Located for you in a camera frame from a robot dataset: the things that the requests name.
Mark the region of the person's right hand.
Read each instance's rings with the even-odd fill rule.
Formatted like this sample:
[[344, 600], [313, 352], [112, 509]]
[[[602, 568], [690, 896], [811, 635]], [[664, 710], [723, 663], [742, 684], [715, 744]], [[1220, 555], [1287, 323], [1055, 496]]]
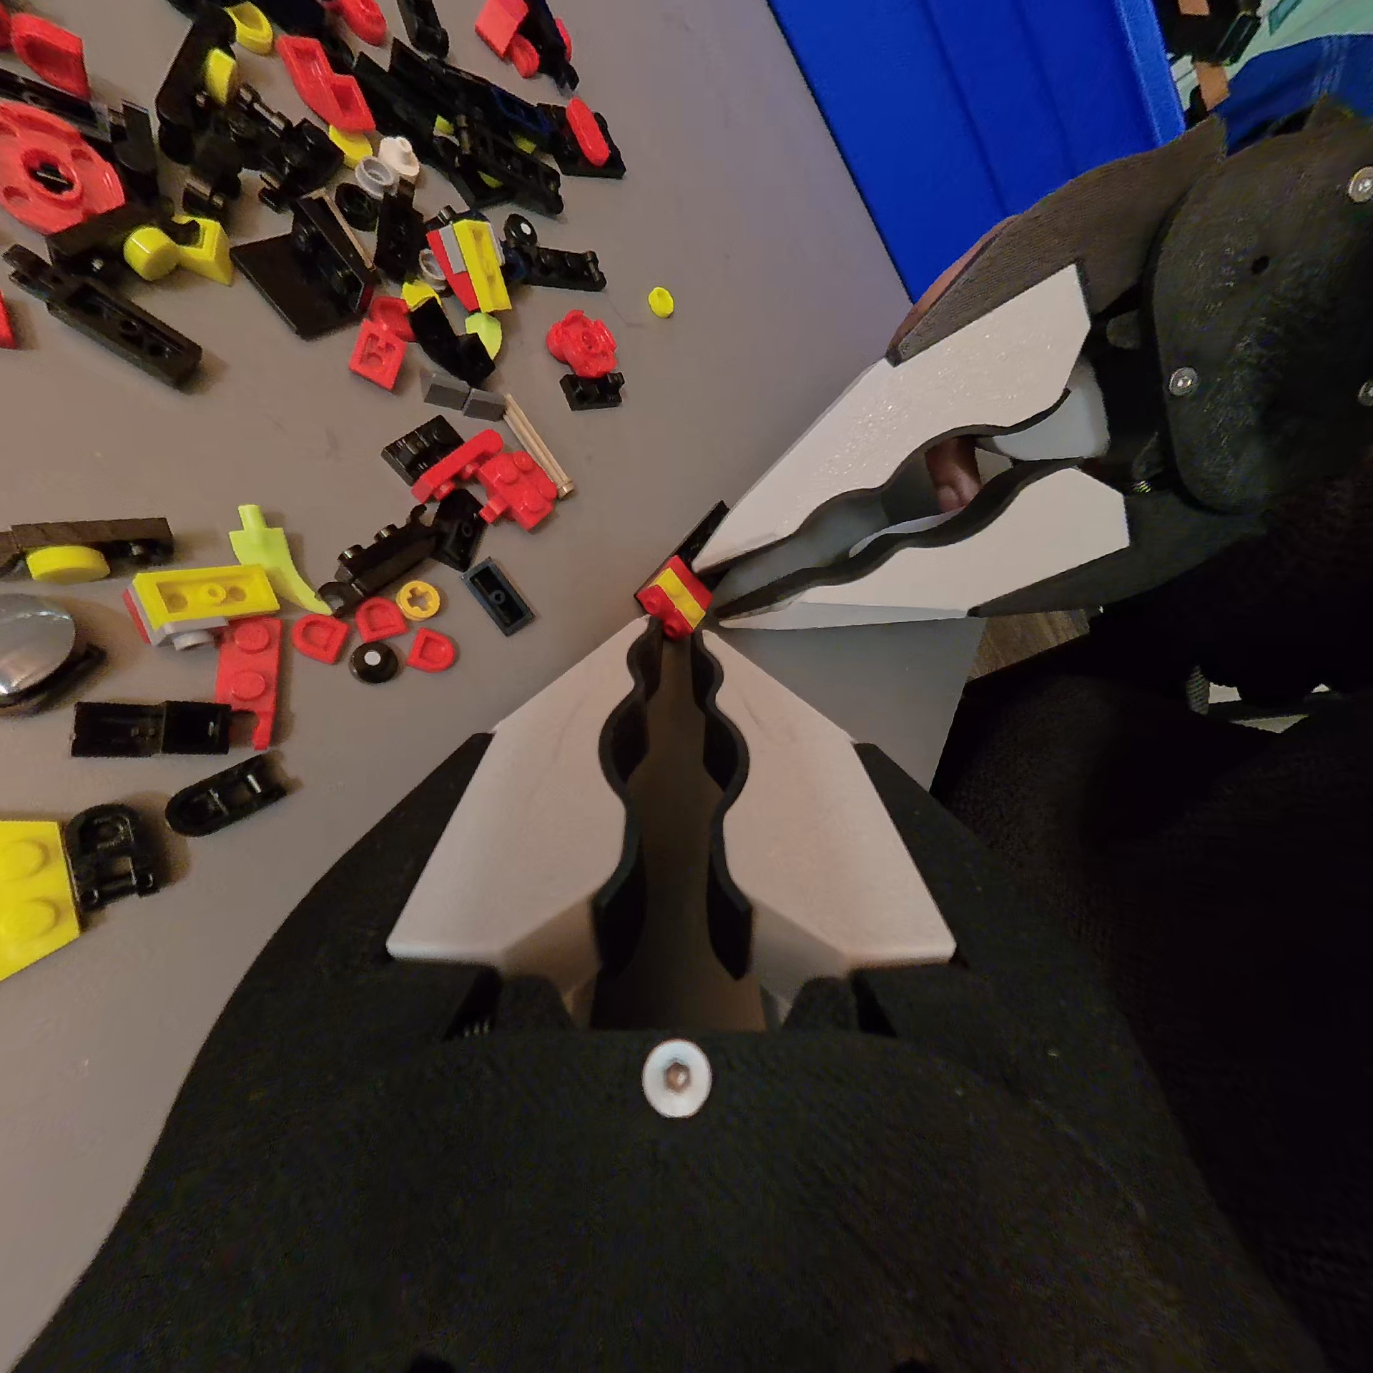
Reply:
[[940, 514], [966, 509], [981, 493], [984, 481], [975, 439], [970, 435], [957, 435], [932, 445], [924, 460]]

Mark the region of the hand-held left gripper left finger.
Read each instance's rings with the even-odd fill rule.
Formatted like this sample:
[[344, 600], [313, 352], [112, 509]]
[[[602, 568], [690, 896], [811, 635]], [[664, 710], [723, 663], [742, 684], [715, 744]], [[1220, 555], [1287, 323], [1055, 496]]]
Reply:
[[386, 940], [389, 957], [536, 976], [576, 1025], [648, 917], [630, 783], [649, 754], [659, 627], [633, 622], [487, 734]]

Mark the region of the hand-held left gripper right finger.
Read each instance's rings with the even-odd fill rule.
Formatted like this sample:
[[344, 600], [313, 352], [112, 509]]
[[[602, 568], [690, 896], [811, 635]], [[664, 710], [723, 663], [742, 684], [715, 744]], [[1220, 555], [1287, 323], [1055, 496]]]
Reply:
[[708, 630], [692, 690], [720, 792], [710, 942], [731, 978], [785, 1016], [818, 980], [948, 965], [957, 937], [850, 734]]

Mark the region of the person's dark knit clothing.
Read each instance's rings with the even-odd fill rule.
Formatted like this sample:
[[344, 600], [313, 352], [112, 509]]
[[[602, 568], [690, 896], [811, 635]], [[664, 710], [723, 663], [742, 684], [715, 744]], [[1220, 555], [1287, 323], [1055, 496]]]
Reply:
[[934, 795], [1097, 962], [1210, 1192], [1336, 1370], [1372, 1367], [1372, 725], [1285, 733], [1012, 672]]

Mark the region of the small red yellow lego assembly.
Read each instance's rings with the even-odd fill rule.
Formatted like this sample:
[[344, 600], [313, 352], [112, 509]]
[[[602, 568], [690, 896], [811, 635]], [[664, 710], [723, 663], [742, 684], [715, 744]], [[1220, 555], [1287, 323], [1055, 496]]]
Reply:
[[720, 576], [698, 576], [695, 560], [729, 510], [724, 502], [715, 504], [635, 594], [639, 609], [661, 625], [669, 641], [690, 640], [706, 620]]

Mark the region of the blue plastic bin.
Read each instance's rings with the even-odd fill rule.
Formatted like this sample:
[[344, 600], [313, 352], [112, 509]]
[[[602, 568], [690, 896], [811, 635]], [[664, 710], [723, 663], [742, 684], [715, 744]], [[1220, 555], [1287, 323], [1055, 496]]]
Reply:
[[1149, 2], [772, 2], [911, 298], [988, 229], [1179, 138]]

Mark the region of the person's right forearm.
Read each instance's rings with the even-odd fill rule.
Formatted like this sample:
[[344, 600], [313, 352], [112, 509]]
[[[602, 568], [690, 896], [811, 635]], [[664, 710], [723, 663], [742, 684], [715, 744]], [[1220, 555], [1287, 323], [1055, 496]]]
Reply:
[[1202, 674], [1264, 707], [1372, 687], [1372, 457], [1283, 501], [1264, 535], [1105, 609], [1076, 671], [1184, 698]]

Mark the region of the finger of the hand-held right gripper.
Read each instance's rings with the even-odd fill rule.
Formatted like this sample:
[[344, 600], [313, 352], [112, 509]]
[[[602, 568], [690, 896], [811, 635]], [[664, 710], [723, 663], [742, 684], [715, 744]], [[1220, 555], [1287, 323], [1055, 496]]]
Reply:
[[1050, 419], [1071, 396], [1089, 326], [1071, 264], [908, 360], [870, 367], [731, 509], [695, 569], [736, 573], [800, 551], [824, 519], [857, 515], [937, 442]]
[[716, 587], [728, 628], [841, 630], [966, 620], [991, 602], [1128, 550], [1122, 491], [1076, 463], [997, 475], [965, 509], [888, 525], [824, 556], [746, 560]]

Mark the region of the blue fabric bag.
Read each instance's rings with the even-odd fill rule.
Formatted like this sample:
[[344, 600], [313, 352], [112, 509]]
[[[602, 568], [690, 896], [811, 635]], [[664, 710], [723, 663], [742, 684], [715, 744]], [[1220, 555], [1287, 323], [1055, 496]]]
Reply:
[[1241, 151], [1277, 126], [1288, 126], [1321, 100], [1372, 117], [1372, 38], [1339, 35], [1306, 40], [1252, 58], [1230, 79], [1216, 113], [1228, 149]]

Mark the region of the pile of loose lego pieces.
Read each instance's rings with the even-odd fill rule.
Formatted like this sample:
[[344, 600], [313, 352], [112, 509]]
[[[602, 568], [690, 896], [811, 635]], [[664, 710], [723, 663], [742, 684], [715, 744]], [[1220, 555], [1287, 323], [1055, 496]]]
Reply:
[[254, 761], [172, 797], [165, 826], [183, 837], [224, 831], [285, 793], [270, 772], [285, 643], [337, 663], [352, 630], [358, 680], [399, 671], [391, 640], [411, 635], [406, 664], [438, 674], [455, 643], [424, 627], [440, 607], [417, 573], [463, 573], [507, 633], [530, 612], [502, 569], [478, 561], [489, 525], [535, 530], [574, 483], [510, 396], [491, 390], [499, 363], [492, 316], [515, 287], [600, 291], [594, 252], [538, 241], [527, 213], [558, 218], [563, 174], [620, 179], [607, 120], [581, 99], [532, 105], [404, 45], [389, 69], [324, 41], [339, 10], [383, 43], [375, 4], [177, 4], [187, 32], [154, 110], [92, 100], [80, 36], [4, 7], [4, 215], [44, 238], [4, 251], [4, 275], [103, 355], [185, 394], [201, 344], [121, 290], [126, 275], [192, 272], [249, 282], [303, 342], [358, 336], [350, 373], [391, 390], [407, 349], [440, 368], [429, 403], [499, 432], [463, 437], [427, 419], [383, 453], [414, 502], [402, 522], [355, 543], [314, 587], [288, 533], [255, 504], [239, 509], [234, 561], [192, 566], [164, 514], [146, 519], [13, 524], [4, 528], [4, 718], [49, 712], [79, 695], [108, 659], [51, 589], [126, 579], [125, 607], [143, 645], [213, 649], [211, 698], [79, 702], [77, 759], [221, 757], [236, 721]]

